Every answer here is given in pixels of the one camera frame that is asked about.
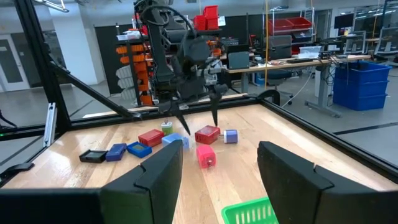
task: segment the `computer monitor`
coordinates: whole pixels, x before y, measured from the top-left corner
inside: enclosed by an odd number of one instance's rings
[[[354,25],[354,14],[346,14],[335,17],[335,29],[352,27]]]
[[[291,58],[292,36],[278,35],[268,37],[268,54],[271,60]]]
[[[376,55],[398,54],[398,27],[383,28],[380,31],[380,41],[374,51]]]
[[[365,54],[366,31],[352,32],[353,37],[347,37],[344,54]]]

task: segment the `door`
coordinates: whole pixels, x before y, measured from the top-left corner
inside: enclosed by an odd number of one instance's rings
[[[330,14],[330,10],[322,10],[315,13],[317,38],[325,39],[329,37]]]
[[[0,35],[0,79],[5,88],[4,91],[29,88],[11,35]]]

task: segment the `green basket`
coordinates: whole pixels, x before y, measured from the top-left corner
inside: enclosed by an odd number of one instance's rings
[[[226,224],[278,224],[268,197],[227,206],[221,213]]]

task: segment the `black metal frame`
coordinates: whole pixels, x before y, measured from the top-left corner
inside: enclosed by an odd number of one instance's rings
[[[32,54],[35,58],[36,66],[39,70],[40,77],[44,84],[44,90],[49,99],[49,102],[56,102],[58,105],[58,118],[57,118],[57,136],[60,137],[66,131],[72,131],[77,129],[94,128],[98,126],[112,125],[118,123],[135,122],[140,120],[137,117],[127,118],[123,114],[112,114],[107,116],[100,116],[87,119],[78,119],[70,121],[66,110],[65,102],[61,94],[57,79],[53,75],[53,71],[50,68],[50,59],[45,51],[44,39],[41,34],[39,22],[35,14],[31,0],[16,0],[16,7],[19,13],[21,23],[23,25],[25,35],[28,37],[28,43],[30,45]],[[277,113],[279,116],[289,120],[300,128],[306,130],[310,134],[320,138],[322,141],[327,142],[337,150],[349,155],[353,159],[356,159],[360,163],[368,166],[372,170],[378,172],[384,177],[398,183],[398,167],[381,158],[366,152],[354,144],[340,139],[338,136],[324,131],[315,125],[308,123],[307,121],[299,118],[298,116],[282,109],[274,103],[266,100],[262,100],[259,97],[253,96],[241,96],[237,98],[228,98],[220,101],[220,109],[232,108],[237,106],[253,105],[259,103],[267,109]],[[209,102],[199,102],[190,105],[189,109],[184,110],[184,114],[199,113],[203,111],[210,111]],[[166,114],[160,114],[156,109],[140,111],[143,120],[156,119],[167,116]],[[14,136],[34,136],[40,135],[44,132],[43,126],[31,126],[23,127],[18,129],[14,134],[6,135],[8,138]]]

